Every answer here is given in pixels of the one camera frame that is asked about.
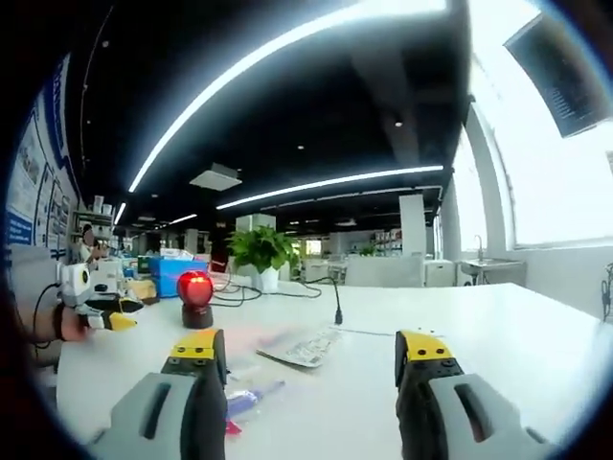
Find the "white flower pot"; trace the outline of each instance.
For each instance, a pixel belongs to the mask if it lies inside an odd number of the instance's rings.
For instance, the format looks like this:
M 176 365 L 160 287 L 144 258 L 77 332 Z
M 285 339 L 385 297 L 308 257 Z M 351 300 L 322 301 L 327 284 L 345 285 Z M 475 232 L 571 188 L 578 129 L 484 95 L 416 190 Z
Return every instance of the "white flower pot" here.
M 255 270 L 255 273 L 251 276 L 251 282 L 251 286 L 261 290 L 264 294 L 277 292 L 279 290 L 279 270 L 275 270 L 272 266 L 262 273 Z

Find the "black light base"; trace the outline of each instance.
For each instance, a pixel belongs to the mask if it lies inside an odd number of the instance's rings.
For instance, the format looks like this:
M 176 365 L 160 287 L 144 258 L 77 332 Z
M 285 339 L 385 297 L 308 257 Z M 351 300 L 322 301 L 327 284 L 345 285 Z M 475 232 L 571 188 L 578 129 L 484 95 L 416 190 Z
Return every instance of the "black light base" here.
M 183 304 L 183 327 L 187 329 L 207 329 L 213 326 L 213 310 L 211 308 L 195 309 Z

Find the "faucet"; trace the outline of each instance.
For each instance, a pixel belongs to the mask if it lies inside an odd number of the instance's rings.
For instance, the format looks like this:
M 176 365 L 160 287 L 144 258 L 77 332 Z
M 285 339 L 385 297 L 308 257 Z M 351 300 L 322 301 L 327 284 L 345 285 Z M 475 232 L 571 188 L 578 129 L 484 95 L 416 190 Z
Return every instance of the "faucet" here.
M 483 261 L 483 239 L 481 235 L 475 235 L 475 240 L 479 240 L 479 250 L 477 251 L 477 259 L 479 262 Z

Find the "white table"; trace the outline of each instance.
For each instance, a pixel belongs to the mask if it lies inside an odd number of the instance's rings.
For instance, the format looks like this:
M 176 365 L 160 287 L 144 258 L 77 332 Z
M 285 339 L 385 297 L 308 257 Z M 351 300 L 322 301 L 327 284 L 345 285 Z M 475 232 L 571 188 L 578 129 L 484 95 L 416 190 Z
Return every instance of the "white table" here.
M 331 324 L 333 287 L 321 289 L 315 300 L 263 296 L 240 309 L 214 308 L 229 355 L 249 350 L 262 332 L 280 325 Z M 344 333 L 312 373 L 266 361 L 289 384 L 227 442 L 228 458 L 399 459 L 393 334 L 400 329 L 442 335 L 467 373 L 480 374 L 516 404 L 523 424 L 550 440 L 587 406 L 611 358 L 613 328 L 515 285 L 339 291 L 342 328 L 384 335 Z M 121 396 L 147 372 L 159 371 L 186 333 L 180 318 L 180 302 L 165 300 L 139 313 L 133 330 L 64 344 L 57 404 L 78 439 L 86 442 L 108 426 Z

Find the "desk lamp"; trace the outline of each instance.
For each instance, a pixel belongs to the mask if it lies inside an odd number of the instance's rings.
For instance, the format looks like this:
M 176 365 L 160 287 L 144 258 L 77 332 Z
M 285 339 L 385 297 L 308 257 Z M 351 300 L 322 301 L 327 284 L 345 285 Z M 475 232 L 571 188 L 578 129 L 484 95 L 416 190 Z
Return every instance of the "desk lamp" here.
M 183 326 L 206 329 L 213 326 L 213 311 L 209 301 L 213 297 L 213 283 L 204 271 L 187 271 L 179 277 L 177 292 L 183 301 Z

